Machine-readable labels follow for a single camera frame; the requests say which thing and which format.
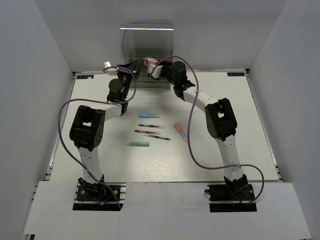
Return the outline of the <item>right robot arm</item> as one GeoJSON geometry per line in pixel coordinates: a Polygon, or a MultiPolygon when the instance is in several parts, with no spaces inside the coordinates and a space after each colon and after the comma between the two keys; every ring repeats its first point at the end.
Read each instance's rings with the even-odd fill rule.
{"type": "Polygon", "coordinates": [[[215,139],[222,158],[224,184],[209,190],[211,201],[235,201],[242,199],[248,186],[236,147],[238,126],[231,103],[227,98],[216,99],[200,91],[198,83],[188,80],[186,65],[181,61],[168,62],[148,57],[144,60],[150,78],[167,79],[173,85],[175,95],[191,103],[205,114],[206,127],[215,139]]]}

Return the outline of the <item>orange highlighter marker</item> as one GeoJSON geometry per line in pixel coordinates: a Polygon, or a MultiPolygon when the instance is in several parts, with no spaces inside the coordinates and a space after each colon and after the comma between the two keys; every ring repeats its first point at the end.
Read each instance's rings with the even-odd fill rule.
{"type": "Polygon", "coordinates": [[[182,127],[178,124],[175,123],[174,124],[174,128],[177,130],[177,132],[180,134],[180,136],[183,138],[183,140],[188,143],[188,137],[187,134],[184,132],[184,130],[182,129],[182,127]]]}

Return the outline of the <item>purple gel pen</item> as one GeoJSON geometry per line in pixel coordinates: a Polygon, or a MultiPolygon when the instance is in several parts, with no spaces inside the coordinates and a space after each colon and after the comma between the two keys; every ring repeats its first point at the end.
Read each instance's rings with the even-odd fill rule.
{"type": "Polygon", "coordinates": [[[145,127],[145,128],[155,128],[155,129],[165,129],[165,126],[163,125],[154,125],[154,124],[138,124],[139,127],[145,127]]]}

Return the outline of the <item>clear acrylic drawer organizer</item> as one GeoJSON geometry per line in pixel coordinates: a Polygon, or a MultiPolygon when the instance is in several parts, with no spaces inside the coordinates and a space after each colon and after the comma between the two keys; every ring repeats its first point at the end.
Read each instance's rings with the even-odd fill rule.
{"type": "Polygon", "coordinates": [[[139,78],[131,86],[140,89],[170,89],[164,79],[148,76],[148,64],[171,56],[174,52],[174,25],[167,22],[136,21],[120,27],[121,49],[125,64],[142,59],[139,78]]]}

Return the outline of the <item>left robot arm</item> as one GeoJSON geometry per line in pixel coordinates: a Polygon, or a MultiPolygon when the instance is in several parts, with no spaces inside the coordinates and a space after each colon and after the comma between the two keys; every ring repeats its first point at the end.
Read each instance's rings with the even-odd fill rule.
{"type": "Polygon", "coordinates": [[[102,142],[105,121],[124,115],[128,108],[127,96],[133,80],[139,78],[143,60],[141,58],[116,69],[117,78],[109,82],[107,104],[96,108],[81,105],[75,114],[69,138],[76,146],[81,163],[86,166],[83,177],[78,179],[82,186],[89,186],[88,193],[99,200],[105,196],[104,174],[100,168],[98,146],[102,142]]]}

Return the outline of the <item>green highlighter marker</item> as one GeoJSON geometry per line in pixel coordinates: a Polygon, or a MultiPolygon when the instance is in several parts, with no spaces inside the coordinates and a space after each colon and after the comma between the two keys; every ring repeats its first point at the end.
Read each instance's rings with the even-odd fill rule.
{"type": "Polygon", "coordinates": [[[149,147],[150,143],[148,141],[129,141],[126,145],[130,147],[149,147]]]}

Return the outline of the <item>blue highlighter marker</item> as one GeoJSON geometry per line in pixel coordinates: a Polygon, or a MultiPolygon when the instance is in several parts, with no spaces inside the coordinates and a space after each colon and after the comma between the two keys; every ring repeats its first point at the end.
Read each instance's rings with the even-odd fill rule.
{"type": "Polygon", "coordinates": [[[141,112],[138,114],[139,118],[149,119],[149,118],[160,118],[160,115],[157,113],[141,112]]]}

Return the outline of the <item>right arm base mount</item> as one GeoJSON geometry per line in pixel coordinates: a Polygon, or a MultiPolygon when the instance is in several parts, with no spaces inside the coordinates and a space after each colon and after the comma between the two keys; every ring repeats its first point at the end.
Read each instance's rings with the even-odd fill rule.
{"type": "Polygon", "coordinates": [[[253,186],[233,193],[226,184],[210,184],[204,190],[208,195],[209,210],[211,213],[245,213],[256,212],[257,205],[254,201],[253,186]]]}

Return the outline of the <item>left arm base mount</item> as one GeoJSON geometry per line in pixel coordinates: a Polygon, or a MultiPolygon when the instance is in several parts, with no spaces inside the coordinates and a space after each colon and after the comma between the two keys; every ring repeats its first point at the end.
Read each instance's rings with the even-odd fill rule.
{"type": "Polygon", "coordinates": [[[118,212],[125,202],[126,184],[110,184],[110,189],[100,183],[88,183],[78,179],[73,211],[118,212]]]}

